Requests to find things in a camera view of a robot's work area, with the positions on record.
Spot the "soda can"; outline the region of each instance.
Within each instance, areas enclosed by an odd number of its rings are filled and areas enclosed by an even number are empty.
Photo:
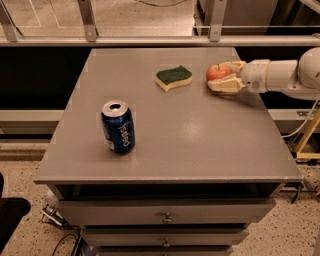
[[[121,100],[108,101],[102,107],[101,119],[109,147],[116,153],[129,152],[135,145],[131,110]]]

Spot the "sponge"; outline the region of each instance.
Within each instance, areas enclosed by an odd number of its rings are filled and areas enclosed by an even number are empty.
[[[160,71],[155,77],[156,83],[168,92],[172,88],[188,85],[192,82],[192,73],[183,66]]]

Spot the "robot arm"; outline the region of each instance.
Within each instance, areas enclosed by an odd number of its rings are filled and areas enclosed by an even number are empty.
[[[232,74],[208,81],[218,93],[278,91],[287,96],[315,100],[320,98],[320,47],[307,51],[299,60],[254,60],[223,63]]]

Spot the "gray drawer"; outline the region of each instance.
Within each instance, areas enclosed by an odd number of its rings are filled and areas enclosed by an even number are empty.
[[[187,248],[98,248],[97,256],[229,256],[231,248],[187,247]]]
[[[60,201],[71,225],[140,225],[259,222],[273,199]]]
[[[231,246],[248,232],[216,228],[108,228],[82,230],[81,236],[93,246]]]

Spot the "black cable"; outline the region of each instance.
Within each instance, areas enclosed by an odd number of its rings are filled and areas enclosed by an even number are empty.
[[[56,253],[59,245],[63,242],[64,239],[66,239],[69,236],[73,236],[73,238],[75,239],[75,241],[77,242],[77,237],[74,234],[67,234],[65,235],[63,238],[60,239],[59,243],[56,245],[56,247],[53,250],[52,256],[54,256],[54,254]]]
[[[135,0],[136,2],[139,2],[139,3],[142,3],[142,4],[146,4],[146,5],[150,5],[150,6],[153,6],[153,7],[170,7],[170,6],[175,6],[175,5],[178,5],[178,4],[181,4],[183,2],[186,2],[188,0],[182,0],[178,3],[174,3],[174,4],[167,4],[167,5],[157,5],[157,4],[151,4],[151,3],[147,3],[145,1],[142,1],[142,0]]]
[[[43,219],[45,218],[46,216],[45,215],[42,215],[42,218],[41,218],[41,223],[43,224],[48,224],[48,225],[51,225],[51,226],[54,226],[60,230],[80,230],[80,227],[79,226],[71,226],[71,225],[62,225],[62,226],[59,226],[57,225],[56,223],[54,223],[52,220],[48,219],[48,221],[43,221]]]

